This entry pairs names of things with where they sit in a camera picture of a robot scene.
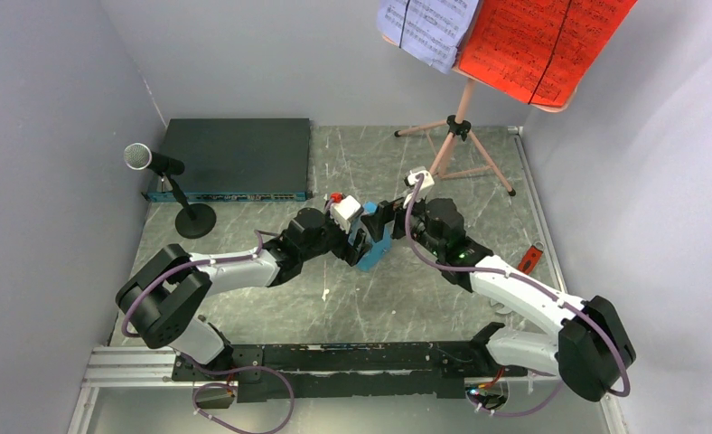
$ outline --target tripod stand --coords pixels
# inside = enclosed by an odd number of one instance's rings
[[[429,172],[432,175],[437,175],[441,179],[450,179],[450,178],[458,178],[458,177],[462,177],[462,176],[478,174],[480,172],[484,172],[484,171],[491,169],[494,172],[494,174],[497,175],[497,177],[500,179],[500,182],[502,182],[502,185],[505,186],[505,190],[508,191],[508,194],[511,196],[515,196],[516,191],[513,190],[513,187],[511,186],[511,184],[508,182],[507,179],[505,179],[505,175],[502,174],[502,172],[500,171],[500,168],[497,167],[497,165],[494,163],[494,160],[492,160],[492,158],[489,156],[489,153],[486,152],[486,149],[481,144],[481,141],[478,139],[478,137],[476,137],[476,135],[471,130],[471,123],[468,122],[467,120],[464,120],[465,112],[467,112],[468,105],[470,104],[471,97],[473,96],[473,87],[474,86],[475,86],[475,80],[469,77],[468,81],[465,83],[465,90],[463,91],[463,97],[460,99],[460,105],[457,107],[456,114],[449,116],[445,120],[431,122],[429,124],[421,125],[419,127],[402,129],[402,130],[394,132],[393,135],[396,137],[402,137],[407,134],[416,133],[417,131],[426,131],[426,136],[428,137],[428,140],[430,140],[430,136],[427,134],[428,129],[441,127],[443,125],[448,125],[449,132],[446,134],[446,139],[444,140],[444,144],[441,145],[441,150],[436,153],[436,159],[433,160],[433,164],[430,166]],[[478,167],[478,168],[470,169],[470,170],[463,170],[462,172],[455,172],[452,174],[448,174],[446,172],[446,169],[449,166],[449,160],[452,158],[452,153],[454,152],[454,147],[456,145],[457,136],[460,136],[460,138],[463,141],[465,141],[468,138],[468,136],[470,136],[471,140],[473,141],[473,144],[476,146],[479,153],[486,160],[486,165],[484,167]]]

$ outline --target blue object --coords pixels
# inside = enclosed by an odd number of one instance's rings
[[[363,208],[364,213],[369,215],[377,211],[378,205],[372,202],[367,202],[363,205]],[[358,231],[360,227],[361,220],[359,220],[358,224],[351,229],[351,236],[348,238],[348,242],[351,243],[351,245],[353,244],[353,239],[356,238],[356,231]],[[360,269],[361,271],[369,271],[379,262],[380,259],[382,259],[383,256],[385,256],[386,253],[388,253],[388,250],[390,250],[390,233],[388,232],[388,228],[385,228],[382,235],[382,241],[380,242],[375,242],[375,240],[372,239],[370,232],[366,232],[366,242],[371,244],[372,248],[370,249],[370,251],[367,252],[366,255],[364,255],[363,258],[361,258],[359,263],[356,264],[356,268]]]

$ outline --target gray floor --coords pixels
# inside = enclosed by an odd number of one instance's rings
[[[146,219],[134,271],[159,249],[180,243],[187,251],[216,253],[253,246],[253,229],[281,231],[297,210],[323,206],[329,192],[353,194],[360,202],[393,199],[404,191],[406,172],[430,166],[427,139],[393,137],[397,127],[317,127],[311,146],[311,180],[316,197],[307,203],[215,203],[218,226],[195,241],[181,238],[173,220],[177,204],[153,204]],[[511,265],[539,238],[526,195],[518,150],[504,127],[476,128],[490,155],[518,192],[509,197],[491,171],[475,178],[440,182],[434,197],[451,197],[466,218],[469,234]],[[444,139],[438,128],[436,146]],[[482,165],[472,143],[460,144],[450,172]],[[542,260],[532,276],[555,286]],[[323,292],[329,289],[326,301]],[[448,284],[414,257],[406,241],[369,273],[352,269],[332,255],[307,262],[301,276],[276,288],[246,288],[209,298],[201,314],[235,343],[386,342],[470,339],[491,321],[531,328],[514,314],[502,316],[489,299]],[[142,345],[118,332],[112,345]]]

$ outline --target wire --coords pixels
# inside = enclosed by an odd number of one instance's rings
[[[255,235],[258,237],[258,246],[255,248],[255,250],[253,250],[252,253],[249,253],[248,255],[235,256],[232,258],[215,259],[215,263],[216,264],[225,264],[225,263],[230,263],[230,262],[241,262],[244,260],[254,259],[260,253],[260,251],[263,250],[263,235],[276,236],[276,234],[273,232],[258,231],[258,230],[255,230]],[[170,276],[172,276],[173,274],[175,274],[179,271],[182,271],[184,269],[189,269],[191,267],[199,267],[201,265],[206,265],[206,264],[211,263],[212,261],[213,261],[213,259],[200,259],[200,260],[193,260],[191,262],[186,262],[185,264],[179,265],[172,269],[168,269],[167,271],[162,273],[161,276],[154,279],[154,281],[151,282],[151,284],[149,284],[143,290],[143,292],[141,292],[140,295],[138,295],[138,297],[136,297],[136,299],[130,305],[130,308],[127,310],[127,312],[125,312],[125,317],[122,319],[122,335],[127,336],[127,337],[139,337],[140,336],[140,334],[138,334],[138,333],[129,332],[127,330],[127,328],[130,324],[130,318],[135,313],[136,309],[138,309],[141,302],[143,302],[144,298],[146,298],[151,293],[151,291],[154,290],[154,288],[157,288],[159,285],[162,285],[167,278],[169,278]],[[279,371],[275,371],[271,368],[266,368],[266,366],[243,366],[240,368],[229,369],[227,371],[209,371],[209,370],[201,367],[201,365],[199,365],[195,360],[193,360],[193,358],[190,357],[188,354],[181,353],[181,356],[184,359],[188,360],[197,371],[199,371],[201,373],[206,373],[208,375],[220,375],[220,376],[233,375],[235,373],[243,373],[245,371],[263,371],[266,373],[271,373],[281,379],[281,381],[284,383],[287,391],[289,392],[289,400],[290,400],[289,401],[289,412],[287,413],[285,419],[282,420],[282,422],[276,428],[274,428],[270,431],[265,431],[265,432],[261,432],[261,433],[253,433],[251,431],[245,431],[243,429],[236,428],[233,425],[230,425],[228,422],[221,420],[220,418],[216,418],[216,417],[212,416],[211,414],[209,414],[207,411],[204,411],[199,408],[199,404],[196,401],[196,395],[205,389],[221,388],[221,389],[225,389],[227,391],[234,392],[233,387],[231,387],[227,383],[223,383],[223,382],[210,382],[210,383],[204,384],[203,386],[196,388],[193,391],[192,403],[193,403],[193,408],[195,411],[194,414],[199,413],[202,416],[204,416],[205,418],[207,418],[208,420],[211,420],[211,421],[217,423],[218,425],[221,425],[223,428],[230,429],[234,432],[238,432],[239,434],[274,434],[274,433],[280,431],[289,422],[290,418],[292,418],[292,412],[295,409],[295,392],[292,390],[292,384],[290,384],[289,381],[287,380],[287,378],[285,378],[285,376],[282,375],[282,373],[280,373]]]
[[[199,403],[196,401],[196,396],[199,394],[199,392],[204,391],[206,389],[225,389],[227,391],[233,391],[233,388],[229,386],[228,384],[224,382],[208,382],[207,384],[203,384],[202,386],[199,386],[198,388],[194,389],[193,394],[192,394],[192,404],[193,404],[193,409],[195,413],[199,413],[208,420],[211,420],[218,425],[222,426],[223,428],[230,429],[234,432],[238,432],[239,434],[274,434],[275,432],[280,431],[284,426],[286,426],[287,423],[289,423],[289,420],[292,418],[292,412],[295,409],[295,391],[292,389],[292,384],[287,380],[287,378],[280,373],[277,370],[271,369],[271,368],[266,368],[266,366],[242,366],[240,368],[234,368],[234,369],[229,369],[227,371],[210,371],[208,369],[204,369],[200,364],[198,364],[191,356],[185,353],[181,353],[181,357],[186,359],[191,365],[193,365],[194,369],[199,371],[200,373],[206,373],[208,375],[233,375],[234,373],[243,373],[246,371],[262,371],[264,373],[270,373],[278,377],[282,383],[285,385],[286,390],[289,392],[289,411],[287,412],[284,420],[282,420],[281,423],[276,426],[274,429],[270,429],[268,431],[263,431],[259,433],[255,433],[252,431],[245,431],[243,429],[237,428],[225,420],[222,420],[221,418],[216,418],[215,416],[209,414],[207,411],[202,410],[199,408]]]
[[[472,363],[473,362],[473,359],[470,359],[470,360],[458,359],[457,357],[454,357],[453,355],[449,354],[448,352],[442,350],[441,348],[439,348],[437,346],[434,346],[433,349],[438,351],[441,354],[446,355],[446,357],[449,357],[450,359],[455,360],[459,363]]]
[[[219,258],[215,259],[216,264],[225,264],[229,262],[241,262],[244,260],[250,260],[253,259],[255,256],[257,256],[261,250],[263,250],[263,235],[273,235],[276,236],[273,232],[266,232],[266,231],[258,231],[255,230],[255,235],[258,237],[258,246],[255,248],[255,251],[248,255],[242,255],[242,256],[235,256],[232,258]],[[133,301],[133,304],[130,305],[130,308],[125,312],[125,317],[122,318],[122,335],[125,337],[140,337],[140,334],[138,333],[133,333],[128,330],[129,324],[130,324],[130,318],[133,317],[133,314],[135,313],[136,309],[141,305],[143,302],[144,298],[148,297],[149,294],[151,294],[151,291],[153,291],[156,287],[159,285],[162,285],[167,278],[172,276],[173,274],[183,271],[184,269],[189,269],[191,267],[199,267],[202,265],[207,265],[211,263],[213,259],[199,259],[199,260],[193,260],[190,262],[186,262],[185,264],[181,264],[177,267],[168,269],[164,273],[162,273],[158,278],[155,278],[153,282],[151,282],[143,292],[136,297],[136,299]]]
[[[229,378],[226,379],[226,385],[231,386],[231,382],[233,381],[233,379],[234,379],[234,374],[233,373],[229,374]],[[229,394],[231,396],[234,395],[233,388],[229,387]]]
[[[485,382],[484,384],[479,384],[478,388],[479,389],[489,389],[492,387],[496,382],[500,380],[502,375],[505,373],[505,366],[502,366],[499,371],[497,371],[497,375],[494,375],[494,378],[490,382]]]
[[[553,401],[553,398],[555,398],[556,395],[558,395],[558,393],[561,392],[561,388],[563,388],[563,387],[564,387],[564,383],[558,382],[558,384],[556,384],[556,388],[553,389],[553,391],[548,395],[548,397],[543,402],[535,405],[531,409],[524,410],[524,411],[516,411],[515,413],[503,413],[501,411],[489,410],[489,414],[491,414],[492,416],[498,417],[498,418],[520,418],[522,416],[529,416],[530,414],[534,414],[534,413],[544,409],[551,401]],[[475,401],[473,401],[473,399],[471,399],[469,394],[466,393],[465,398],[467,398],[467,400],[471,404],[473,404],[474,407],[478,408],[478,404],[475,403]]]
[[[491,268],[484,268],[484,267],[450,267],[448,265],[442,265],[442,264],[436,264],[435,262],[431,261],[430,259],[426,258],[423,256],[423,254],[420,252],[420,250],[417,248],[417,244],[415,243],[415,240],[412,238],[412,232],[411,232],[411,217],[412,217],[412,209],[415,206],[415,202],[417,201],[417,195],[419,194],[420,187],[423,184],[423,181],[425,180],[425,175],[423,174],[417,174],[417,183],[415,184],[415,188],[412,192],[412,197],[409,199],[409,204],[407,206],[407,215],[404,217],[404,231],[407,234],[408,240],[409,240],[409,247],[412,249],[413,252],[415,252],[415,255],[424,263],[427,265],[435,268],[435,269],[440,269],[442,271],[452,271],[452,272],[462,272],[462,273],[491,273],[491,274],[499,274],[501,276],[506,276],[508,275],[507,271],[504,269],[491,269]],[[520,274],[510,274],[511,278],[515,278],[516,280],[526,283],[527,285],[535,288],[537,291],[541,292],[548,298],[550,298],[554,302],[558,302],[558,296],[554,294],[552,291],[549,289],[545,288],[544,285],[539,283],[537,280],[534,280],[532,278],[526,277],[526,276],[521,276]],[[575,314],[578,316],[580,319],[585,321],[590,328],[592,328],[604,341],[604,344],[609,348],[609,351],[612,354],[612,357],[614,358],[614,361],[616,362],[617,369],[619,369],[620,372],[620,377],[622,377],[622,383],[623,383],[623,389],[621,391],[615,391],[615,390],[610,390],[609,393],[612,395],[616,396],[628,396],[630,394],[630,377],[627,375],[627,369],[624,366],[624,362],[622,360],[622,356],[619,354],[619,351],[617,351],[616,346],[614,345],[614,342],[612,341],[612,338],[609,337],[609,335],[606,334],[603,328],[599,326],[595,321],[590,319],[588,315],[583,313],[581,310],[577,309],[576,307],[573,307],[569,303],[564,303],[561,305],[561,307],[568,309],[571,313]],[[538,405],[535,407],[535,409],[542,409],[545,407],[545,405],[548,405],[548,402],[552,400],[556,395],[557,395],[557,390],[559,386],[556,387],[556,390],[553,391],[553,393],[548,396],[548,399],[543,402],[542,404]]]
[[[475,407],[475,412],[479,412],[481,409],[492,412],[498,410],[500,407],[505,405],[508,401],[508,397],[502,394],[495,393],[466,393],[465,397],[468,402]]]

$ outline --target gray wall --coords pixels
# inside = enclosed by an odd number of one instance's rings
[[[617,306],[633,433],[712,432],[712,1],[639,2],[525,144],[569,290]]]
[[[68,428],[145,212],[122,148],[162,129],[98,2],[0,1],[0,433]]]
[[[464,79],[384,42],[378,1],[102,0],[165,118],[309,117],[408,125],[455,112]],[[483,85],[468,117],[522,125]]]

